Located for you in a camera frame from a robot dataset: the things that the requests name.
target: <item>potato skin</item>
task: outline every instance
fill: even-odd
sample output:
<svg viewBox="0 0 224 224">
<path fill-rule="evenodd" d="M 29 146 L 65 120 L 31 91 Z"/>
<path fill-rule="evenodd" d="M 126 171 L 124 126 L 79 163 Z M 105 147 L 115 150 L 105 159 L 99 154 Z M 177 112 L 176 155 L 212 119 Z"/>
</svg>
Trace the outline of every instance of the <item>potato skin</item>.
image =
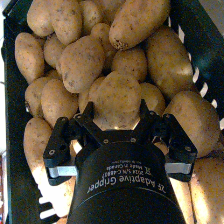
<svg viewBox="0 0 224 224">
<path fill-rule="evenodd" d="M 218 142 L 219 117 L 215 108 L 199 94 L 191 91 L 178 93 L 164 114 L 173 114 L 198 150 L 197 157 L 208 155 Z"/>
<path fill-rule="evenodd" d="M 93 0 L 102 10 L 105 20 L 111 24 L 114 21 L 115 14 L 124 4 L 125 0 Z"/>
<path fill-rule="evenodd" d="M 20 33 L 15 40 L 15 59 L 28 84 L 44 75 L 44 55 L 41 45 L 29 33 Z"/>
<path fill-rule="evenodd" d="M 49 185 L 43 154 L 51 133 L 52 130 L 46 121 L 32 118 L 25 128 L 24 152 L 41 194 L 52 203 L 56 214 L 64 217 L 69 213 L 76 178 L 72 177 L 58 186 Z"/>
<path fill-rule="evenodd" d="M 149 37 L 147 58 L 150 76 L 167 99 L 180 91 L 193 90 L 187 50 L 171 28 L 161 26 Z"/>
<path fill-rule="evenodd" d="M 80 3 L 83 17 L 83 35 L 90 35 L 92 28 L 103 20 L 102 12 L 92 1 L 81 1 Z"/>
<path fill-rule="evenodd" d="M 97 90 L 105 77 L 99 77 L 94 81 L 91 87 L 84 92 L 79 94 L 79 110 L 81 113 L 84 112 L 89 101 L 93 101 L 93 99 L 97 96 Z"/>
<path fill-rule="evenodd" d="M 82 13 L 76 0 L 48 0 L 52 26 L 61 43 L 68 45 L 81 36 Z"/>
<path fill-rule="evenodd" d="M 111 25 L 109 37 L 112 46 L 118 50 L 135 47 L 163 24 L 169 11 L 169 0 L 126 1 Z"/>
<path fill-rule="evenodd" d="M 57 61 L 65 47 L 66 46 L 58 40 L 55 33 L 47 38 L 44 44 L 44 58 L 52 68 L 56 68 Z"/>
<path fill-rule="evenodd" d="M 51 127 L 54 127 L 60 117 L 71 119 L 78 109 L 78 99 L 75 94 L 69 93 L 62 81 L 52 79 L 42 91 L 41 105 L 44 118 Z"/>
<path fill-rule="evenodd" d="M 67 223 L 67 218 L 61 218 L 57 221 L 57 224 L 66 224 Z"/>
<path fill-rule="evenodd" d="M 52 69 L 49 72 L 47 72 L 45 76 L 51 79 L 59 79 L 62 81 L 62 76 L 55 69 Z"/>
<path fill-rule="evenodd" d="M 36 79 L 27 87 L 25 91 L 26 106 L 33 117 L 43 117 L 41 94 L 44 86 L 50 80 L 51 78 L 49 77 L 41 77 Z"/>
<path fill-rule="evenodd" d="M 161 116 L 166 106 L 165 99 L 160 90 L 156 86 L 146 82 L 141 83 L 140 86 L 142 99 L 145 100 L 148 109 Z"/>
<path fill-rule="evenodd" d="M 188 183 L 170 178 L 177 201 L 183 212 L 186 224 L 194 224 L 191 192 Z"/>
<path fill-rule="evenodd" d="M 46 37 L 54 32 L 46 0 L 33 0 L 27 13 L 27 23 L 40 37 Z"/>
<path fill-rule="evenodd" d="M 131 75 L 110 73 L 93 98 L 94 122 L 102 129 L 132 129 L 139 118 L 141 87 Z"/>
<path fill-rule="evenodd" d="M 110 26 L 105 23 L 96 24 L 91 30 L 91 36 L 97 38 L 103 46 L 105 52 L 105 62 L 103 69 L 109 71 L 117 50 L 111 45 L 109 40 Z"/>
<path fill-rule="evenodd" d="M 32 118 L 26 125 L 23 139 L 27 163 L 37 184 L 41 182 L 43 153 L 51 136 L 49 124 L 41 118 Z"/>
<path fill-rule="evenodd" d="M 197 223 L 224 223 L 224 162 L 203 158 L 195 162 L 190 181 Z"/>
<path fill-rule="evenodd" d="M 118 51 L 114 56 L 111 70 L 123 75 L 133 75 L 138 81 L 143 82 L 147 75 L 147 59 L 144 51 L 139 47 Z"/>
<path fill-rule="evenodd" d="M 94 37 L 85 36 L 67 46 L 59 60 L 65 88 L 71 93 L 89 89 L 101 74 L 104 60 L 103 47 Z"/>
</svg>

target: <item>brown potato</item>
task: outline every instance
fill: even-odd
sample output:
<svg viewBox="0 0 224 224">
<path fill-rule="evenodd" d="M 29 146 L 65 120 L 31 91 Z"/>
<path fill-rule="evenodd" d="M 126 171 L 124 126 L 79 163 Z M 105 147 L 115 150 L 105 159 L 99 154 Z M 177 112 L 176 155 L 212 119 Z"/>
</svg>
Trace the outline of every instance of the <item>brown potato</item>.
<svg viewBox="0 0 224 224">
<path fill-rule="evenodd" d="M 90 89 L 87 89 L 79 94 L 79 110 L 81 113 L 84 112 L 88 102 L 93 101 L 93 99 L 97 96 L 97 90 L 104 79 L 105 77 L 96 79 Z"/>
<path fill-rule="evenodd" d="M 45 0 L 33 0 L 27 13 L 27 23 L 30 29 L 40 37 L 54 32 Z"/>
<path fill-rule="evenodd" d="M 82 37 L 67 46 L 59 60 L 65 88 L 71 93 L 89 89 L 101 74 L 104 60 L 103 47 L 92 36 Z"/>
<path fill-rule="evenodd" d="M 41 194 L 52 203 L 56 214 L 59 217 L 64 217 L 69 213 L 76 178 L 72 177 L 58 186 L 49 185 L 43 153 L 51 132 L 46 121 L 41 118 L 32 118 L 25 128 L 24 152 Z"/>
<path fill-rule="evenodd" d="M 215 108 L 197 93 L 182 91 L 166 108 L 173 114 L 198 150 L 198 158 L 208 155 L 218 142 L 219 117 Z"/>
<path fill-rule="evenodd" d="M 75 94 L 69 93 L 62 81 L 52 79 L 42 91 L 41 105 L 44 118 L 54 127 L 60 117 L 71 119 L 78 109 L 78 99 Z"/>
<path fill-rule="evenodd" d="M 139 118 L 141 87 L 131 75 L 110 73 L 93 98 L 94 122 L 102 130 L 132 129 Z"/>
<path fill-rule="evenodd" d="M 111 24 L 114 21 L 115 14 L 124 4 L 125 0 L 93 0 L 102 10 L 105 20 Z"/>
<path fill-rule="evenodd" d="M 147 58 L 151 78 L 167 99 L 194 89 L 188 52 L 171 28 L 161 26 L 149 37 Z"/>
<path fill-rule="evenodd" d="M 27 163 L 37 184 L 44 167 L 43 153 L 51 136 L 51 127 L 41 118 L 32 118 L 26 125 L 23 147 Z"/>
<path fill-rule="evenodd" d="M 56 34 L 49 36 L 44 44 L 44 58 L 45 61 L 53 68 L 56 68 L 58 59 L 60 58 L 65 45 L 62 44 Z"/>
<path fill-rule="evenodd" d="M 118 50 L 135 47 L 163 24 L 169 11 L 169 0 L 126 1 L 111 25 L 109 37 L 112 46 Z"/>
<path fill-rule="evenodd" d="M 114 56 L 111 70 L 122 75 L 133 75 L 138 81 L 143 82 L 147 75 L 147 59 L 144 51 L 139 47 L 118 51 Z"/>
<path fill-rule="evenodd" d="M 57 70 L 54 70 L 54 69 L 47 72 L 47 74 L 45 76 L 49 77 L 51 79 L 59 79 L 62 81 L 62 76 L 57 72 Z"/>
<path fill-rule="evenodd" d="M 145 100 L 148 109 L 161 116 L 166 108 L 166 105 L 165 99 L 160 90 L 156 86 L 146 82 L 141 83 L 140 86 L 142 99 Z"/>
<path fill-rule="evenodd" d="M 46 41 L 46 37 L 37 36 L 35 33 L 32 33 L 32 36 L 35 37 L 35 39 L 40 44 L 41 48 L 44 49 L 44 44 L 45 44 L 45 41 Z"/>
<path fill-rule="evenodd" d="M 48 0 L 52 26 L 57 38 L 68 45 L 81 36 L 82 13 L 76 0 Z"/>
<path fill-rule="evenodd" d="M 103 20 L 102 12 L 92 1 L 82 1 L 79 3 L 83 17 L 83 35 L 90 35 L 92 28 Z"/>
<path fill-rule="evenodd" d="M 57 221 L 57 224 L 66 224 L 67 223 L 67 218 L 61 218 Z"/>
<path fill-rule="evenodd" d="M 16 37 L 15 59 L 28 84 L 44 75 L 43 50 L 31 34 L 20 33 Z"/>
<path fill-rule="evenodd" d="M 117 50 L 111 45 L 109 40 L 110 26 L 105 23 L 96 24 L 91 30 L 91 36 L 97 38 L 103 46 L 105 52 L 104 69 L 110 70 L 114 55 Z"/>
<path fill-rule="evenodd" d="M 89 102 L 89 89 L 79 93 L 79 111 L 83 113 Z"/>
<path fill-rule="evenodd" d="M 25 101 L 29 112 L 34 117 L 43 117 L 41 107 L 41 94 L 44 86 L 51 80 L 49 77 L 41 77 L 34 80 L 26 89 Z"/>
<path fill-rule="evenodd" d="M 190 182 L 197 223 L 224 223 L 224 162 L 217 158 L 196 160 Z"/>
<path fill-rule="evenodd" d="M 186 224 L 194 224 L 191 192 L 188 183 L 170 178 L 177 201 L 183 212 Z"/>
<path fill-rule="evenodd" d="M 55 213 L 59 217 L 65 217 L 69 214 L 75 181 L 76 177 L 72 177 L 60 185 L 51 186 L 45 168 L 42 170 L 41 182 L 38 188 L 43 197 L 52 203 Z"/>
</svg>

